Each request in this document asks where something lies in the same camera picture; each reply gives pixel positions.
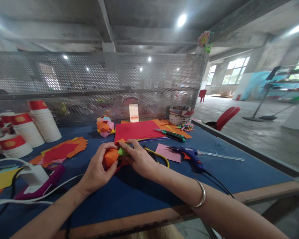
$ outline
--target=white cable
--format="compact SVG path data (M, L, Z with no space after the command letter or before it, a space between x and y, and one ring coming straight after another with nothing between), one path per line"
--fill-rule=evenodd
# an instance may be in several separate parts
M0 199L0 204L2 204L2 203L11 203L11 202L14 202L14 203L34 202L34 201L37 201L37 200L41 200L41 199L43 199L43 198L49 196L51 193L53 193L54 191L56 191L57 189L59 189L59 188L62 187L63 185L67 184L67 183L70 182L71 180L73 180L73 179L75 179L75 178L77 178L77 177L79 177L79 176L82 176L82 175L84 175L84 174L79 174L79 175L77 175L77 176L75 176L75 177L73 177L73 178L71 178L71 179L65 181L64 183L62 183L61 185L57 186L57 187L56 187L55 189L53 189L51 192L49 192L49 193L43 195L42 197L35 198L35 199L29 199L29 200Z
M49 205L53 204L53 202L50 202L50 201L23 202L21 200L10 201L10 199L8 199L8 200L1 201L0 205L5 204L5 203L18 203L18 204L39 204L39 203L43 203L43 204L49 204Z
M26 165L29 164L28 162L26 162L26 161L24 161L24 160L22 160L22 159L17 159L17 158L4 158L4 159L0 159L0 162L2 162L2 161L6 161L6 160L15 160L15 161L19 161L19 162L21 162L21 163L24 163L24 164L26 164Z

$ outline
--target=wooden table edge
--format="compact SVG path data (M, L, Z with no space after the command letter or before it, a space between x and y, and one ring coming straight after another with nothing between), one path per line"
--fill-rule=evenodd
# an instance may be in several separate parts
M291 181L236 193L234 194L234 196L238 201L242 203L252 203L253 201L279 197L297 191L299 191L299 182ZM190 207L184 204L171 208L165 208L157 211L72 228L70 237L71 239L95 238L102 235L110 235L129 231L144 226L150 226L154 224L159 225L166 222L175 222L182 217L193 218L194 216L195 214L190 209ZM63 239L64 236L65 230L62 230L59 231L54 238Z

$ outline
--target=woven basket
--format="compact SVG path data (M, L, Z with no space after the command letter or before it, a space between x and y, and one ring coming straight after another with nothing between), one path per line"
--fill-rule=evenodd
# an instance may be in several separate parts
M172 106L169 108L169 121L180 125L191 121L194 109L189 106Z

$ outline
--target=silver bangle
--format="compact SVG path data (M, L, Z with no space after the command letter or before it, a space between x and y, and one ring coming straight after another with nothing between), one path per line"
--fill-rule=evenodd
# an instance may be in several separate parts
M203 204L205 202L205 199L206 199L206 192L205 192L205 189L202 185L202 183L200 181L198 181L197 179L195 179L196 182L198 182L198 184L200 185L201 189L202 189L202 192L203 192L203 199L201 200L201 202L199 204L197 204L196 206L194 206L194 208L197 208L199 207L201 204Z

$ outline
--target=perforated metal panel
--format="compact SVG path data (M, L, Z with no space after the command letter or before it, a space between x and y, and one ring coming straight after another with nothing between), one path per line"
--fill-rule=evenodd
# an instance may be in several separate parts
M170 106L195 106L205 55L0 52L0 112L28 112L44 100L57 124L168 117Z

